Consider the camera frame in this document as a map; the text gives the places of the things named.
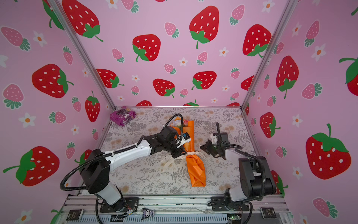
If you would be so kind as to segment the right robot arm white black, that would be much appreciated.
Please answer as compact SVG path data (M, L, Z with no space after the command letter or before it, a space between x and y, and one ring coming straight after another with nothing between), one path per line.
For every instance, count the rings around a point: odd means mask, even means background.
M242 146L229 142L228 134L220 131L219 123L216 128L211 139L200 149L214 158L221 157L238 165L240 185L228 188L218 199L212 198L208 206L213 210L234 211L251 201L262 201L264 196L274 195L276 184L266 158L244 152Z

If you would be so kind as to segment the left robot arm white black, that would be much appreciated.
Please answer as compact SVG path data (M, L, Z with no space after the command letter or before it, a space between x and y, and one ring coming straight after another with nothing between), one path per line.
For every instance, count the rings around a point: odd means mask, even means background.
M122 192L110 181L110 173L133 160L163 151L169 152L173 159L186 155L184 144L190 141L191 137L184 132L183 127L177 132L167 122L159 133L141 136L137 143L127 147L106 152L100 149L92 151L85 163L70 171L63 178L60 189L63 191L87 190L90 194L102 199L103 206L108 206L110 212L129 209L130 206ZM66 182L76 172L80 173L85 185L66 187Z

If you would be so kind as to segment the fake pink rose stem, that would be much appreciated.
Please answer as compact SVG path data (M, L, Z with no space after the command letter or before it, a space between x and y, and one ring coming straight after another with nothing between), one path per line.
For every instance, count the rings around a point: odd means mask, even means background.
M189 120L184 120L184 121L183 121L183 125L184 125L185 127L188 127L188 126L189 126Z

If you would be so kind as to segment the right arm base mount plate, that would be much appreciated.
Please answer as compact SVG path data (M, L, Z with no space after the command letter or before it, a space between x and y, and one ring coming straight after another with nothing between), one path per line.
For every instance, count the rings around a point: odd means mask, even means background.
M247 203L231 202L229 198L225 196L211 197L208 207L211 207L213 211L217 212L250 210L250 206Z

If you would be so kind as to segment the white ribbon strip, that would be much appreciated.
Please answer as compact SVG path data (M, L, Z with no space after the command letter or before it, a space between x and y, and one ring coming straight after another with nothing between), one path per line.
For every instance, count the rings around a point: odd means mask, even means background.
M169 168L169 166L174 163L175 161L180 161L186 158L189 158L189 162L187 162L187 164L192 164L192 168L189 169L189 172L198 172L199 175L205 175L205 167L204 167L204 162L201 158L204 158L205 156L198 151L195 152L187 152L185 155L181 155L177 158L171 158L168 162L166 162L164 164L164 166L162 167L161 171L165 171L167 168Z

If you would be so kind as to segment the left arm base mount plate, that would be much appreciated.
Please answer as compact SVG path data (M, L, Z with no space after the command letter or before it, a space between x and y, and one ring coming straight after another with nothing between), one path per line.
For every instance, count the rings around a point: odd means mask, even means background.
M103 200L100 207L101 213L125 213L127 211L136 212L139 205L138 197L124 197L119 199L114 205L109 205L105 200Z

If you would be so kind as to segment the orange wrapping paper sheet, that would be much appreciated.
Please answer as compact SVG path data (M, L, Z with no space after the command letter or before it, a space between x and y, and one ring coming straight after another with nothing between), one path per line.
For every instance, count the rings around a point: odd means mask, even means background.
M171 123L171 126L178 132L178 134L188 133L191 141L185 143L184 149L186 154L186 164L189 173L192 187L205 187L206 186L206 170L204 162L200 158L203 154L195 152L195 135L194 135L194 121L184 120L181 125L180 117L176 117Z

